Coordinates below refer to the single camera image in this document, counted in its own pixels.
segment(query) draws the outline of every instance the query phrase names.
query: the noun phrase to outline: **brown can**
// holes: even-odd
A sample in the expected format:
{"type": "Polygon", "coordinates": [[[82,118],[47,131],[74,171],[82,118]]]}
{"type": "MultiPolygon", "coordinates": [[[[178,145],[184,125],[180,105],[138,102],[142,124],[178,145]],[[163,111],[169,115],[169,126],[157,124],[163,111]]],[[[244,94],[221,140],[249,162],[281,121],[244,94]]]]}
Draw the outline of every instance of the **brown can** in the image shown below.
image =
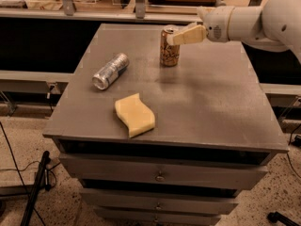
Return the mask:
{"type": "Polygon", "coordinates": [[[167,43],[167,35],[178,31],[176,25],[167,25],[161,32],[160,45],[160,64],[163,66],[175,66],[178,64],[180,55],[180,45],[169,45],[167,43]]]}

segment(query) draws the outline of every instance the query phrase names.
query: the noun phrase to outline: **gray tabletop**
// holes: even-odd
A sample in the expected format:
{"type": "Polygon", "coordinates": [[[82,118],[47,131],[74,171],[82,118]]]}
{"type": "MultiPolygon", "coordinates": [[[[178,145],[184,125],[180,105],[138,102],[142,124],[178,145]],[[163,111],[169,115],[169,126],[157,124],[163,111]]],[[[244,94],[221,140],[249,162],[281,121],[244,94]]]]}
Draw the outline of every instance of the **gray tabletop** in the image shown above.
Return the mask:
{"type": "Polygon", "coordinates": [[[160,25],[102,24],[48,122],[46,137],[287,152],[288,145],[240,42],[182,45],[159,64],[160,25]],[[92,76],[125,53],[127,71],[107,90],[92,76]],[[114,103],[140,93],[155,128],[128,138],[114,103]]]}

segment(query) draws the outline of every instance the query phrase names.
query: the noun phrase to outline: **concrete floor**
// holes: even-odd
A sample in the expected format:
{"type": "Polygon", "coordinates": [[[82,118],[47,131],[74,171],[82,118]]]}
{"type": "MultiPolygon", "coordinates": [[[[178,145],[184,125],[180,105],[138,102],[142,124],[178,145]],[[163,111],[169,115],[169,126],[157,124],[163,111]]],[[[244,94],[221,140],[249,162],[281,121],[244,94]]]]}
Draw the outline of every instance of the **concrete floor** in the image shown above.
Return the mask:
{"type": "MultiPolygon", "coordinates": [[[[19,105],[12,117],[7,116],[8,109],[0,105],[0,122],[8,135],[19,169],[28,163],[40,160],[44,151],[49,151],[52,164],[58,162],[59,154],[53,141],[42,135],[49,117],[47,106],[19,105]]],[[[295,125],[288,125],[286,134],[295,125]]],[[[301,149],[291,146],[289,155],[295,170],[301,175],[301,149]]],[[[14,164],[3,133],[0,131],[0,170],[14,168],[14,164]]],[[[217,226],[265,226],[271,224],[266,216],[269,212],[278,211],[301,224],[301,179],[290,168],[286,154],[277,155],[268,165],[269,173],[251,190],[238,196],[239,205],[228,215],[222,216],[217,226]]],[[[22,172],[26,184],[33,184],[37,164],[22,172]]],[[[100,225],[100,226],[144,226],[152,225],[144,222],[107,220],[98,218],[92,206],[85,204],[79,195],[81,185],[72,179],[65,169],[59,165],[54,169],[56,186],[49,192],[39,193],[36,209],[46,225],[100,225]]],[[[20,179],[16,171],[0,171],[0,186],[19,185],[20,179]]],[[[1,226],[20,225],[26,197],[5,199],[6,211],[0,217],[1,226]]],[[[30,225],[41,225],[34,213],[30,225]]]]}

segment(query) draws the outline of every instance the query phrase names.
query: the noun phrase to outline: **drawer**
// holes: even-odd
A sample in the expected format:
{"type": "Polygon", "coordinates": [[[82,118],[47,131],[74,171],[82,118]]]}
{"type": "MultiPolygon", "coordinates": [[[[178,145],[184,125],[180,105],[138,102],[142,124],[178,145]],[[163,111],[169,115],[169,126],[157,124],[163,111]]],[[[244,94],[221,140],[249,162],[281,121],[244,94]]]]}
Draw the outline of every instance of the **drawer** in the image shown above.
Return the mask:
{"type": "Polygon", "coordinates": [[[59,159],[80,179],[178,186],[251,189],[267,172],[264,166],[119,155],[62,153],[59,159]]]}
{"type": "Polygon", "coordinates": [[[180,223],[192,225],[215,225],[220,216],[198,216],[195,214],[168,214],[158,212],[113,210],[97,207],[94,209],[101,218],[129,219],[137,221],[149,221],[154,223],[180,223]]]}
{"type": "Polygon", "coordinates": [[[229,214],[237,205],[235,199],[121,190],[84,188],[81,195],[86,203],[103,207],[208,215],[229,214]]]}

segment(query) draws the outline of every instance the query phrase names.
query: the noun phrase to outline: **yellow sponge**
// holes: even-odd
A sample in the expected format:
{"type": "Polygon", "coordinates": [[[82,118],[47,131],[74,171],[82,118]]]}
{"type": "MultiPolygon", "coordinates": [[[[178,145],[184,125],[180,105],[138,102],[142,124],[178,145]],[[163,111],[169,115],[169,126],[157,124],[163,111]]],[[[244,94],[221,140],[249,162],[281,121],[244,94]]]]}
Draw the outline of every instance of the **yellow sponge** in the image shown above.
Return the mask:
{"type": "Polygon", "coordinates": [[[129,137],[135,137],[154,128],[154,114],[141,102],[138,93],[116,101],[115,109],[119,118],[128,127],[129,137]]]}

